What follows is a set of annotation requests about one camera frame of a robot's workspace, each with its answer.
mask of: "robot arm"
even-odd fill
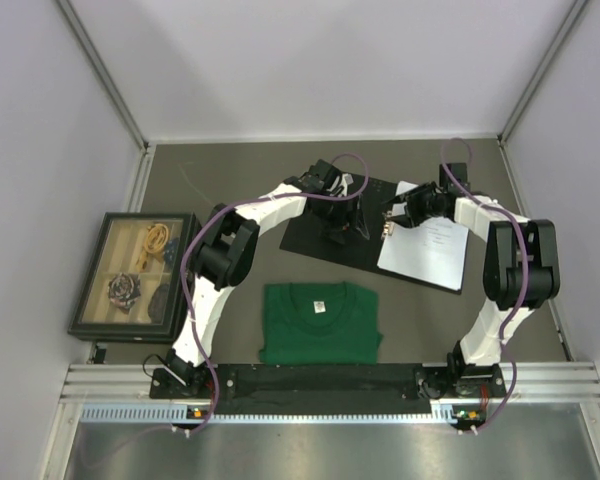
[[[275,190],[260,197],[267,201],[248,203],[229,210],[210,225],[207,233],[192,252],[194,291],[191,312],[182,331],[167,354],[164,366],[170,377],[184,385],[191,394],[205,381],[201,365],[205,358],[195,341],[196,329],[200,345],[210,354],[212,339],[224,305],[233,289],[249,273],[258,237],[285,220],[309,211],[323,224],[325,238],[342,242],[342,233],[351,228],[368,238],[361,210],[361,196],[342,198],[337,202],[322,198],[307,198],[299,194],[320,197],[347,197],[352,179],[333,165],[319,160],[300,178],[291,177]],[[214,217],[225,205],[218,205]]]
[[[466,164],[450,164],[454,176],[468,191]],[[452,353],[460,370],[466,366],[490,367],[500,362],[500,344],[506,344],[522,321],[560,289],[555,228],[548,220],[530,220],[512,214],[497,201],[483,195],[467,198],[440,168],[440,187],[434,182],[396,196],[389,203],[405,203],[404,215],[390,217],[405,228],[414,228],[432,217],[446,217],[467,227],[487,243],[483,287],[487,298],[478,318]],[[512,312],[522,286],[522,264],[511,219],[517,221],[525,239],[529,260],[529,283],[522,307],[507,323],[502,340],[500,328]]]
[[[466,182],[466,166],[450,165],[454,175]],[[205,352],[210,353],[212,338],[222,309],[233,289],[251,268],[257,239],[281,222],[311,211],[325,222],[323,234],[339,241],[334,233],[356,228],[366,233],[361,221],[359,199],[346,208],[334,209],[325,200],[304,197],[277,198],[289,193],[319,193],[326,196],[346,196],[348,181],[332,165],[319,161],[300,179],[286,180],[265,197],[270,201],[242,205],[214,224],[193,251],[195,290],[193,307],[195,320],[189,315],[179,338],[167,355],[170,374],[195,393],[195,385],[204,381],[201,367],[204,357],[193,337],[193,328]],[[464,197],[447,181],[441,170],[440,187],[434,182],[420,185],[402,194],[391,203],[405,203],[405,214],[388,218],[399,225],[413,228],[428,218],[445,216],[464,225],[487,242],[483,285],[487,299],[471,331],[450,354],[450,368],[460,380],[484,377],[500,361],[499,330],[520,293],[522,284],[519,248],[508,219],[485,206],[496,204],[485,196],[477,205]],[[219,205],[212,216],[224,208]],[[547,220],[532,221],[514,216],[518,221],[529,253],[529,284],[525,302],[504,331],[506,343],[520,323],[544,300],[554,297],[559,289],[559,271],[553,224]]]
[[[283,193],[300,193],[301,190],[293,185],[281,184],[267,197],[276,197]],[[304,197],[287,197],[271,200],[265,203],[247,204],[238,207],[235,215],[252,221],[260,228],[258,236],[263,235],[276,225],[290,218],[302,215],[307,199]],[[190,362],[197,367],[204,362],[204,358],[197,348],[193,338],[192,324],[197,329],[198,338],[207,354],[211,353],[213,334],[216,330],[222,309],[235,286],[225,286],[217,290],[214,282],[204,276],[195,280],[193,292],[193,308],[196,312],[195,321],[191,313],[187,316],[184,328],[173,345],[175,354],[185,363]]]

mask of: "black cable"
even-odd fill
[[[162,364],[162,366],[164,366],[164,367],[166,367],[166,366],[167,366],[166,362],[164,361],[164,359],[163,359],[163,358],[162,358],[160,355],[158,355],[157,353],[152,353],[152,354],[150,354],[150,355],[149,355],[147,358],[145,358],[145,359],[144,359],[144,361],[142,362],[142,371],[143,371],[143,372],[144,372],[144,374],[145,374],[147,377],[149,377],[149,378],[153,378],[153,375],[149,375],[149,374],[147,373],[147,368],[146,368],[146,366],[147,366],[147,362],[149,361],[149,359],[150,359],[151,357],[156,357],[156,358],[158,359],[158,361],[159,361],[159,362]]]

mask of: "white paper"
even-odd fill
[[[396,195],[417,185],[400,182]],[[404,213],[404,204],[393,206],[393,215]],[[447,218],[430,218],[417,228],[394,225],[385,238],[378,267],[406,277],[460,290],[469,230]]]

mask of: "green shirt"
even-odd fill
[[[266,285],[260,360],[274,365],[375,364],[378,295],[352,283]]]

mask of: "gray floor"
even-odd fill
[[[470,168],[474,190],[488,193],[509,209],[515,199],[495,140],[472,140]],[[302,174],[318,158],[352,151],[368,162],[371,175],[422,183],[438,177],[437,140],[166,145],[156,151],[142,210],[193,211],[206,220],[217,203],[263,195],[283,179]],[[464,160],[461,149],[455,159]],[[339,166],[362,173],[351,160]],[[473,325],[484,302],[484,243],[470,237],[461,296],[279,250],[284,226],[260,238],[253,268],[229,298],[213,343],[219,363],[258,362],[262,347],[262,286],[272,282],[350,281],[380,298],[379,329],[384,334],[381,362],[439,362]],[[519,361],[565,359],[547,305],[518,329],[511,352]],[[111,345],[110,363],[139,362],[166,348]]]
[[[83,455],[102,461],[145,425],[83,424]],[[510,405],[477,437],[447,425],[213,425],[185,440],[152,432],[88,470],[74,454],[65,478],[596,480],[580,408]]]

